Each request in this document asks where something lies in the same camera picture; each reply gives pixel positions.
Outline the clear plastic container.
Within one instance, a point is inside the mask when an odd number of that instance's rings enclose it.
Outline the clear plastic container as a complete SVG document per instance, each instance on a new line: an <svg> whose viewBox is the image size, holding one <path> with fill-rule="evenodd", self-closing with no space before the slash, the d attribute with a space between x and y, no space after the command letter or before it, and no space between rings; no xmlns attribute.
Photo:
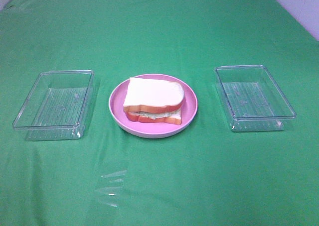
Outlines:
<svg viewBox="0 0 319 226"><path fill-rule="evenodd" d="M215 68L216 90L233 132L282 131L296 112L264 65Z"/></svg>
<svg viewBox="0 0 319 226"><path fill-rule="evenodd" d="M92 104L93 80L92 70L40 73L12 128L26 141L80 139Z"/></svg>

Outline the toy lettuce leaf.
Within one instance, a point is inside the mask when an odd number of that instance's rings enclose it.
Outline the toy lettuce leaf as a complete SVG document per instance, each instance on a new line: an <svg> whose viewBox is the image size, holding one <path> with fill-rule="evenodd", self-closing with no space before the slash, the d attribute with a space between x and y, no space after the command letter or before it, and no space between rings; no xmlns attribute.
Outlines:
<svg viewBox="0 0 319 226"><path fill-rule="evenodd" d="M148 112L136 112L133 113L134 115L140 115L143 117L148 117L151 119L157 119L157 118L164 118L164 117L171 117L174 115L179 115L179 111L174 112L166 112L166 113L148 113Z"/></svg>

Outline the clear left plastic container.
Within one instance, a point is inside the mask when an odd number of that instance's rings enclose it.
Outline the clear left plastic container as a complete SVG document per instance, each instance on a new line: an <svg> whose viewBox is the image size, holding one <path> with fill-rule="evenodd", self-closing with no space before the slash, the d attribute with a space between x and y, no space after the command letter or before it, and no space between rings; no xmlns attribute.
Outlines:
<svg viewBox="0 0 319 226"><path fill-rule="evenodd" d="M92 70L40 73L12 128L26 141L80 139L92 104L93 80Z"/></svg>

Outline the toy bread slice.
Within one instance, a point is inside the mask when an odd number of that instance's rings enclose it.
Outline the toy bread slice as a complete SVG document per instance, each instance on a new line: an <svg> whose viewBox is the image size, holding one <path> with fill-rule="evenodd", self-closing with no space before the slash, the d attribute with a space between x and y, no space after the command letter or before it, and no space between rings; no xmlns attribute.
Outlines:
<svg viewBox="0 0 319 226"><path fill-rule="evenodd" d="M167 80L130 78L124 112L166 113L179 109L184 99L180 83Z"/></svg>
<svg viewBox="0 0 319 226"><path fill-rule="evenodd" d="M140 115L134 115L133 112L126 113L126 117L130 121L137 121L137 122L141 122L141 123L160 123L160 122L163 122L163 123L180 125L182 122L181 109L178 109L175 111L179 111L179 115L174 115L171 117L164 117L164 118L157 118L157 119L151 119L151 118L143 117Z"/></svg>

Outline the clear right plastic container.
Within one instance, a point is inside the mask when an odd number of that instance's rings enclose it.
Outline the clear right plastic container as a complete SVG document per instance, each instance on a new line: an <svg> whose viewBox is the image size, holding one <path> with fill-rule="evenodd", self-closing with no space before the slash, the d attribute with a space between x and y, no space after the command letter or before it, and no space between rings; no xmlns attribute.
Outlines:
<svg viewBox="0 0 319 226"><path fill-rule="evenodd" d="M282 131L296 112L264 65L215 68L216 90L233 132Z"/></svg>

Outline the green tablecloth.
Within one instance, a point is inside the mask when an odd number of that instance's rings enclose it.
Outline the green tablecloth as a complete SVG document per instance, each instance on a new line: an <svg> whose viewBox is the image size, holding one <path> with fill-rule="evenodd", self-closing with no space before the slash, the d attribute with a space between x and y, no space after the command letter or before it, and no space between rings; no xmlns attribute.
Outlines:
<svg viewBox="0 0 319 226"><path fill-rule="evenodd" d="M268 68L296 118L232 132L221 65ZM23 139L12 122L37 75L94 71L79 140ZM163 73L198 98L181 133L145 139L109 108L123 80ZM0 13L3 226L316 226L319 43L275 0L12 0Z"/></svg>

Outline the pink plate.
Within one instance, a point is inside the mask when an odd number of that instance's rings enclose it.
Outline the pink plate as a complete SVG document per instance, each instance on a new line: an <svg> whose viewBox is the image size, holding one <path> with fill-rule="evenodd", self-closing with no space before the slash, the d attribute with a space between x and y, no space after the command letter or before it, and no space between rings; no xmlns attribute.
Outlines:
<svg viewBox="0 0 319 226"><path fill-rule="evenodd" d="M184 89L184 101L181 106L181 124L141 123L130 121L124 111L123 103L127 93L129 79L118 84L109 97L109 110L119 127L126 132L143 138L165 138L183 131L194 119L198 109L198 100L193 89L181 79L165 74L142 74L138 78L159 79L178 82Z"/></svg>

